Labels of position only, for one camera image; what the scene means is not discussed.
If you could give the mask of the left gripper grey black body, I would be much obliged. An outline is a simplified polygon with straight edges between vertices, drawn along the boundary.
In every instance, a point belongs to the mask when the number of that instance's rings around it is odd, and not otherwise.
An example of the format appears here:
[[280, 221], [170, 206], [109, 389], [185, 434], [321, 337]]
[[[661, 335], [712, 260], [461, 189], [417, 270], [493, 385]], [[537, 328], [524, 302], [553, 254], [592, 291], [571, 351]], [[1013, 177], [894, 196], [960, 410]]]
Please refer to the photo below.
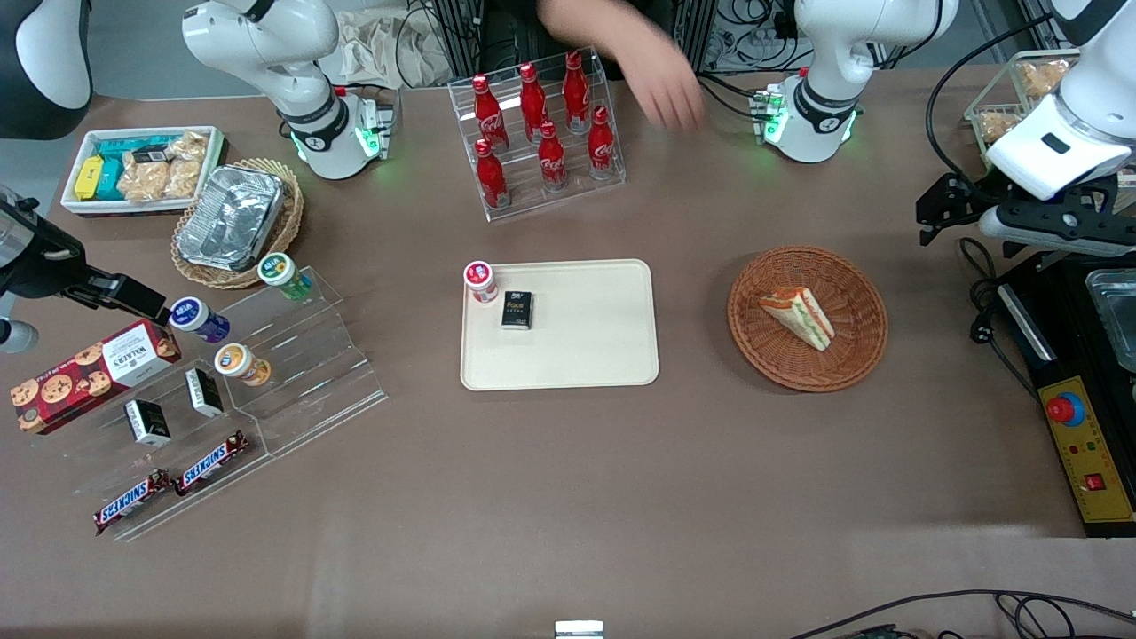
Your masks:
[[979, 231], [985, 236], [1094, 257], [1120, 257], [1133, 252], [1133, 205], [1116, 205], [1124, 186], [1116, 175], [1064, 186], [1042, 200], [997, 176], [999, 201], [982, 211]]

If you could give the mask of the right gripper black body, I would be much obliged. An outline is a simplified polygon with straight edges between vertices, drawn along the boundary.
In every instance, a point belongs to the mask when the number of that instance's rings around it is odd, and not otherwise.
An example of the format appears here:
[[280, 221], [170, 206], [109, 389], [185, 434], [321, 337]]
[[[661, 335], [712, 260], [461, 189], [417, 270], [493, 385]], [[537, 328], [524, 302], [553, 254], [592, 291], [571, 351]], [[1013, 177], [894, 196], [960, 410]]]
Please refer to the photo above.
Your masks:
[[85, 287], [83, 246], [36, 213], [39, 202], [1, 190], [1, 291], [40, 299]]

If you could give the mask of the person's bare hand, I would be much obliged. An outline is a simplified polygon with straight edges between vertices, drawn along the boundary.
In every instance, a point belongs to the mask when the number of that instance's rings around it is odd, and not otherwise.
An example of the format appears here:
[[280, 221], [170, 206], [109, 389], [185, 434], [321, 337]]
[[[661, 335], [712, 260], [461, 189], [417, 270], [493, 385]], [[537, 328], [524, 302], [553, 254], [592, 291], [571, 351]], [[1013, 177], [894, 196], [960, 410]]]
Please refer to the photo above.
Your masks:
[[673, 132], [693, 132], [705, 121], [698, 76], [679, 48], [650, 20], [634, 16], [598, 41], [619, 66], [648, 121]]

